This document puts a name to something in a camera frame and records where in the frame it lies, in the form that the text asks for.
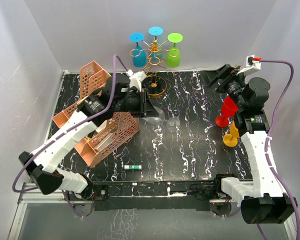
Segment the green wine glass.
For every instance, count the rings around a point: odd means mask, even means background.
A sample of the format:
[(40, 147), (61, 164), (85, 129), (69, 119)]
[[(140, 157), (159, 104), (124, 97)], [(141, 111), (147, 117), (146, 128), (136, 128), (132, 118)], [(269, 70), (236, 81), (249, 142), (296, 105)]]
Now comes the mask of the green wine glass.
[(183, 40), (183, 35), (177, 32), (170, 33), (167, 36), (167, 40), (173, 44), (173, 46), (167, 51), (165, 63), (170, 68), (176, 68), (181, 62), (181, 53), (177, 47), (177, 43)]

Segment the clear wine glass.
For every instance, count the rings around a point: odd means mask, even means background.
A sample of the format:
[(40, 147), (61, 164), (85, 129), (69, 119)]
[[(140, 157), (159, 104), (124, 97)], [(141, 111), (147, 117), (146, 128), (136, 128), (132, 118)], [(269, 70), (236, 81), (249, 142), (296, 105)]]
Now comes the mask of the clear wine glass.
[(169, 119), (166, 119), (166, 115), (161, 108), (156, 106), (154, 108), (158, 112), (158, 116), (143, 117), (142, 119), (152, 125), (160, 125), (165, 123), (167, 129), (171, 132), (176, 132), (180, 128), (181, 121), (178, 117), (173, 116)]

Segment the yellow wine glass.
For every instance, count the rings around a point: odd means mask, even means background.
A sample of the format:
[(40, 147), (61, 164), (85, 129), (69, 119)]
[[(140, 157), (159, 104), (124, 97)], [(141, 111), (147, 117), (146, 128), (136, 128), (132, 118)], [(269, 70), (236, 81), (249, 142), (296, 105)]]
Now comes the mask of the yellow wine glass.
[(223, 143), (228, 147), (235, 147), (238, 144), (238, 139), (240, 138), (239, 130), (233, 121), (229, 127), (229, 133), (223, 136)]

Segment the red wine glass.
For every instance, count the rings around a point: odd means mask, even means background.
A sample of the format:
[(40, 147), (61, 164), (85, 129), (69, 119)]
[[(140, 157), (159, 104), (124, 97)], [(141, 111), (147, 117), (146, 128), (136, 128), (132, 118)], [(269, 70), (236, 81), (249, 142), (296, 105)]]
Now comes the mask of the red wine glass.
[(229, 125), (229, 118), (233, 117), (239, 108), (236, 103), (227, 96), (221, 106), (221, 115), (215, 118), (215, 123), (221, 127), (225, 128)]

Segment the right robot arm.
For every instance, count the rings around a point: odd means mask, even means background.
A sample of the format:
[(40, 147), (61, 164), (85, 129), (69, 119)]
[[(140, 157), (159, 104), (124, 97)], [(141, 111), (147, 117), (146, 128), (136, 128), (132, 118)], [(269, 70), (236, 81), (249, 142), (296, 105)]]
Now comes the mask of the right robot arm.
[(201, 72), (206, 88), (226, 93), (234, 102), (234, 126), (247, 152), (252, 186), (244, 185), (232, 173), (217, 174), (213, 194), (227, 195), (240, 207), (247, 224), (282, 224), (293, 213), (297, 200), (273, 174), (276, 165), (270, 147), (270, 125), (263, 107), (269, 98), (270, 83), (253, 77), (245, 83), (245, 74), (225, 64), (215, 70)]

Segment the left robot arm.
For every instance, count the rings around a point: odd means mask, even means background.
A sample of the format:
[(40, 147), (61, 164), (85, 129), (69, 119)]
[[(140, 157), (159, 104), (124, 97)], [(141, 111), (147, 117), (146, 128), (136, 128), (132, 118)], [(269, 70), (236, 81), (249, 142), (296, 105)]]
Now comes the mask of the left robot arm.
[(68, 191), (87, 200), (93, 195), (92, 181), (82, 173), (60, 169), (61, 160), (84, 137), (94, 132), (114, 113), (130, 113), (134, 118), (157, 117), (147, 90), (142, 87), (143, 71), (125, 75), (113, 73), (105, 86), (84, 97), (69, 120), (41, 147), (23, 151), (19, 160), (36, 188), (44, 195), (56, 190)]

